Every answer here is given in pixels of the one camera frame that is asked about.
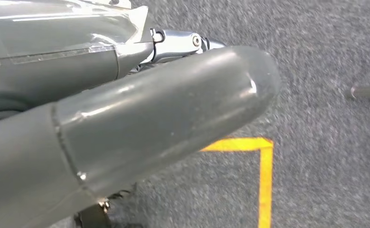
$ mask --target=metal pipe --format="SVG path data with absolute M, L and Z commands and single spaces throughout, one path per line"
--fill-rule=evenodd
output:
M 213 38 L 208 38 L 209 41 L 209 50 L 216 49 L 216 48 L 222 48 L 226 47 L 227 45 L 224 44 L 223 42 L 213 39 Z
M 348 98 L 370 98 L 370 86 L 353 86 L 345 92 Z

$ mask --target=gray body panel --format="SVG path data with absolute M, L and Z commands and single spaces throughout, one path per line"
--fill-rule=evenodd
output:
M 126 75 L 153 50 L 148 8 L 0 0 L 0 119 Z

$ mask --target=bolt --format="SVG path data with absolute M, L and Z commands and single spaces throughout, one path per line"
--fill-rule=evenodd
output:
M 196 35 L 193 36 L 193 45 L 196 47 L 200 45 L 200 38 Z
M 162 36 L 161 33 L 157 32 L 152 36 L 152 39 L 154 40 L 154 42 L 158 43 L 161 42 L 164 39 L 164 37 Z
M 98 204 L 104 210 L 105 213 L 107 213 L 109 208 L 111 207 L 108 199 L 102 199 L 101 201 L 98 202 Z

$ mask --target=gray carpet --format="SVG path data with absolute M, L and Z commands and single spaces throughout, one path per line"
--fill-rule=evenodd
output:
M 274 140 L 273 228 L 370 228 L 370 0 L 135 0 L 161 28 L 271 53 L 283 89 L 236 132 Z M 114 202 L 115 222 L 148 228 L 257 227 L 258 153 L 198 153 Z

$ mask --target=yellow floor marking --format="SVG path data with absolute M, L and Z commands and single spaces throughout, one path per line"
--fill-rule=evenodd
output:
M 260 150 L 258 228 L 270 228 L 272 209 L 274 143 L 265 138 L 226 138 L 204 148 L 203 152 L 253 152 Z

